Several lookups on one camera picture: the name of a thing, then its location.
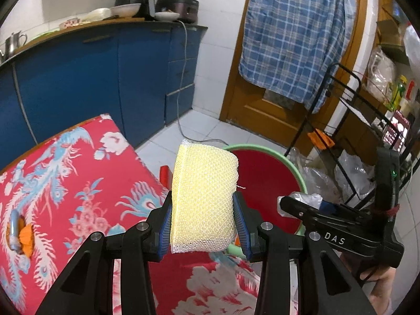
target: metal screw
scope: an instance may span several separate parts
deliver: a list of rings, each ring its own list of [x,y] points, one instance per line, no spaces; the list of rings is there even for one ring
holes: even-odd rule
[[[272,230],[272,223],[269,223],[268,221],[265,221],[264,223],[261,224],[261,228],[263,230],[270,231],[270,230]]]
[[[321,239],[321,235],[318,232],[311,232],[309,234],[309,238],[312,239],[312,240],[317,241],[317,240],[320,240]]]
[[[149,228],[149,224],[145,221],[138,223],[136,226],[137,230],[139,231],[146,231]]]
[[[99,232],[94,232],[90,235],[91,240],[98,241],[102,238],[102,235]]]

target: metal pitcher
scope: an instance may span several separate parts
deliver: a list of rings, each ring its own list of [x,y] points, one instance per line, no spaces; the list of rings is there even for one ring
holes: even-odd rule
[[[14,56],[16,49],[27,43],[28,35],[21,34],[20,32],[12,33],[12,35],[6,39],[6,48],[4,54],[0,50],[1,62],[5,62],[7,59]],[[20,43],[21,37],[25,37],[25,42],[23,44]]]

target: power cord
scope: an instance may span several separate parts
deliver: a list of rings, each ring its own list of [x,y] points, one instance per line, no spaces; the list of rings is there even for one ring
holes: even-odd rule
[[[179,121],[179,96],[181,94],[181,89],[183,87],[182,86],[182,82],[183,82],[183,77],[184,77],[184,73],[185,73],[186,61],[187,61],[187,58],[186,58],[186,47],[187,47],[187,41],[188,41],[188,32],[186,30],[185,24],[182,21],[180,21],[180,20],[177,20],[177,21],[182,24],[182,26],[184,27],[184,31],[185,31],[184,66],[182,68],[181,82],[179,84],[179,90],[178,90],[178,94],[177,94],[177,97],[176,97],[176,115],[177,115],[177,120],[178,120],[178,129],[179,129],[179,132],[181,133],[182,137],[184,137],[185,139],[187,139],[189,141],[192,141],[192,142],[197,142],[197,143],[220,142],[220,143],[223,143],[224,145],[228,146],[228,144],[225,141],[220,140],[220,139],[208,139],[208,140],[201,140],[201,141],[200,140],[194,140],[194,139],[191,139],[191,138],[185,136],[184,133],[182,132],[181,123]]]

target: sponge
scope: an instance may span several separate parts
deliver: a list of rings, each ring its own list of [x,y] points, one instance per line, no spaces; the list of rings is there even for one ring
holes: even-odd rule
[[[238,158],[212,146],[184,140],[172,181],[173,253],[217,252],[235,239],[232,195]]]

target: drawer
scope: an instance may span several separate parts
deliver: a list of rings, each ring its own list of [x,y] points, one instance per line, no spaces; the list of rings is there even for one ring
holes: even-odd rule
[[[169,124],[177,119],[176,99],[179,94],[179,116],[182,116],[192,108],[192,100],[194,98],[194,85],[181,90],[179,93],[166,96],[165,102],[165,123]]]
[[[183,82],[181,85],[182,69],[184,60],[170,62],[167,68],[167,87],[166,93],[178,90],[180,87],[194,83],[195,69],[197,67],[197,58],[188,59],[186,61]]]
[[[187,28],[188,40],[186,47],[186,57],[196,58],[200,47],[201,30],[197,28]],[[169,61],[181,60],[185,58],[185,31],[183,27],[172,28],[171,48],[169,50]]]

